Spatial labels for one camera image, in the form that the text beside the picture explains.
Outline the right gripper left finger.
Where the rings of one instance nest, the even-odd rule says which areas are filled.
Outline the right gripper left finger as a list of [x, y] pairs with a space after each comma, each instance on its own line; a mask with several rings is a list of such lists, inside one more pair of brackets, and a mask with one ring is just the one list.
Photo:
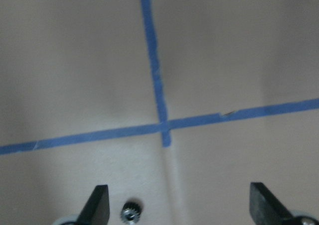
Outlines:
[[107, 225], [110, 219], [108, 185], [97, 185], [79, 214], [77, 225]]

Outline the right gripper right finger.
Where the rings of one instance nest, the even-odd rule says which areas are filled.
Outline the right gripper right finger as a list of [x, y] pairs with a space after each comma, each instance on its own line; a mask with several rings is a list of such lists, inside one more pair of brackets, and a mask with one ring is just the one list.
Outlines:
[[256, 225], [286, 225], [294, 219], [262, 182], [250, 183], [250, 216]]

